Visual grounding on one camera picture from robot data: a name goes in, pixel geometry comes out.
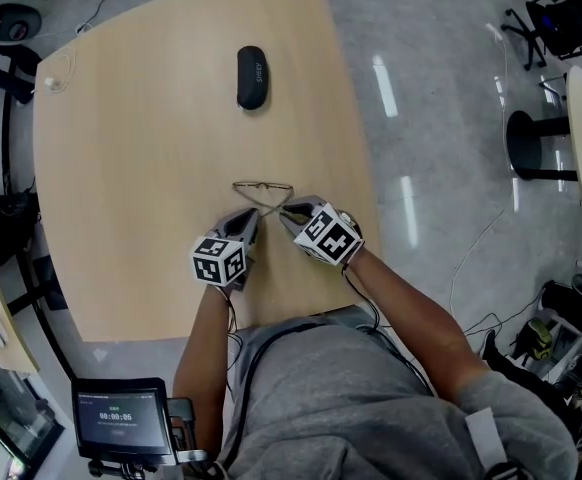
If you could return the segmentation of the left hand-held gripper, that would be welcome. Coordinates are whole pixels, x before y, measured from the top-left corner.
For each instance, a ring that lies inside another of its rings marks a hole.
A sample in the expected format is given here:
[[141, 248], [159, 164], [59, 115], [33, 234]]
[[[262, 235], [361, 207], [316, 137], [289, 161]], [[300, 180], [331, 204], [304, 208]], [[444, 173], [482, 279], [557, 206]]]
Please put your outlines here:
[[211, 231], [199, 236], [190, 250], [195, 278], [216, 288], [241, 292], [253, 264], [249, 252], [256, 242], [260, 219], [256, 207], [244, 208], [222, 217]]

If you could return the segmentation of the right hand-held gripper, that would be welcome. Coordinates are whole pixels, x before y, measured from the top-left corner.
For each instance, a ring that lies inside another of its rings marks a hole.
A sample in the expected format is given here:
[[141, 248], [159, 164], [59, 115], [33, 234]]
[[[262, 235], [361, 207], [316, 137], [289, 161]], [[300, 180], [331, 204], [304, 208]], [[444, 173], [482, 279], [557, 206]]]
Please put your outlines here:
[[[364, 245], [357, 222], [346, 212], [335, 209], [317, 195], [294, 198], [282, 206], [285, 212], [279, 220], [291, 234], [294, 243], [309, 256], [330, 265], [345, 265]], [[313, 212], [309, 222], [302, 223], [295, 214], [287, 212]]]

